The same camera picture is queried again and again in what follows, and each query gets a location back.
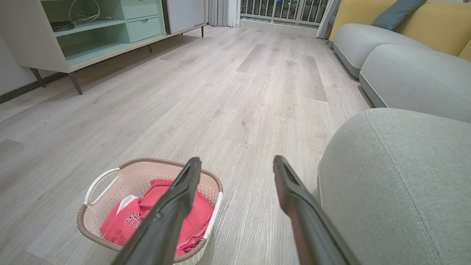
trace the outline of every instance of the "curtain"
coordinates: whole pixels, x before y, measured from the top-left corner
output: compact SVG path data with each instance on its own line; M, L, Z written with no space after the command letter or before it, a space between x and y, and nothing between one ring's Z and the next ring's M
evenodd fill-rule
M324 16L322 16L321 24L316 33L317 38L327 39L329 37L329 18L337 12L339 6L340 0L329 0L327 7L325 8Z
M227 25L230 27L239 27L240 26L240 0L228 0L229 9L228 9L228 20Z
M230 0L209 0L209 25L226 27Z

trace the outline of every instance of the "throw pillow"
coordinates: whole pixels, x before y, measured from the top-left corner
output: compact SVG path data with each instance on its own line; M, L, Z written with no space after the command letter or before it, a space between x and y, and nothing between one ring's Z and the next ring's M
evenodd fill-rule
M373 26L394 30L427 0L397 0L373 22Z

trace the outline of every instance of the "plastic basket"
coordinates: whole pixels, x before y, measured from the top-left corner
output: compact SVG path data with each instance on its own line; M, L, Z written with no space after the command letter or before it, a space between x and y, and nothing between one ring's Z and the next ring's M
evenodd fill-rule
M80 232L90 240L110 248L121 251L122 247L103 239L100 227L112 209L126 196L132 194L143 197L150 188L153 179L174 180L185 165L153 158L139 158L129 161L118 168L101 174L91 185L85 195L85 202L77 216L77 225ZM94 200L90 201L95 188L106 178L113 178L110 184ZM212 228L219 206L222 201L222 184L211 172L201 170L201 179L198 191L211 203L212 213L208 228L200 243L192 251L174 258L173 263L178 265L194 265L203 256L207 242L211 237Z

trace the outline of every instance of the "basket handle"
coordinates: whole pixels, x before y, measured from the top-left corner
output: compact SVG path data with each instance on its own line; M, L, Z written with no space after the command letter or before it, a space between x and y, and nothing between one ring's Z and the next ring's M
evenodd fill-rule
M113 173L118 173L118 175L114 178L113 181L111 181L111 183L108 185L108 187L101 192L101 194L93 201L93 202L90 202L90 198L91 198L91 195L93 194L93 192L95 191L95 188L97 187L98 184L100 184L100 182L102 182L106 177L108 177L109 175L113 174ZM105 173L101 174L97 179L95 179L93 181L93 183L90 185L88 191L87 191L87 194L85 194L85 202L84 204L86 204L87 206L90 206L90 205L94 205L95 203L97 203L97 201L105 194L105 192L111 188L111 185L113 185L113 183L121 176L122 174L122 171L121 169L118 167L118 168L114 168L114 169L110 169L108 171L106 171Z

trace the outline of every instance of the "wooden floor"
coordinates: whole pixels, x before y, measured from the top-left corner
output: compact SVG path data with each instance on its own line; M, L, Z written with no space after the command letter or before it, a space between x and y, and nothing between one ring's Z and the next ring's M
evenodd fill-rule
M107 169L186 162L224 186L200 264L297 264L272 171L285 156L307 188L339 126L369 108L324 40L210 27L114 57L0 105L0 264L110 264L76 215Z

